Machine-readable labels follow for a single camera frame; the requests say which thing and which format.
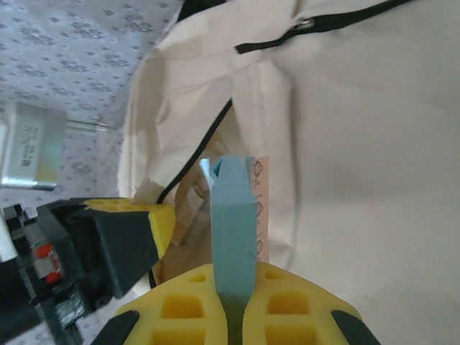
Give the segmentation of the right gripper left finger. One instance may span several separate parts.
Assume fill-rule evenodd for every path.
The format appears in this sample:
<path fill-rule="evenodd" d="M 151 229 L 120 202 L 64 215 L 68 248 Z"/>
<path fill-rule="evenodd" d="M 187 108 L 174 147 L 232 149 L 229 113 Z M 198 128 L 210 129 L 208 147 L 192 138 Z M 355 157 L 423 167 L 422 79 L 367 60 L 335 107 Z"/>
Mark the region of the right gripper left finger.
<path fill-rule="evenodd" d="M 227 322 L 205 264 L 120 307 L 94 344 L 227 344 Z"/>

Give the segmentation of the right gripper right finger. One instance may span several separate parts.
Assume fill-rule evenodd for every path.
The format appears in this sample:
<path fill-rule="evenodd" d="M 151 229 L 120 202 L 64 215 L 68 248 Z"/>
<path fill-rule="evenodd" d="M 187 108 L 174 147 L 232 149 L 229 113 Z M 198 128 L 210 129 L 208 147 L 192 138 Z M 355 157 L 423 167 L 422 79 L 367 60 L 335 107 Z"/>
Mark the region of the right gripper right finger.
<path fill-rule="evenodd" d="M 244 344 L 378 344 L 357 309 L 287 270 L 260 262 Z"/>

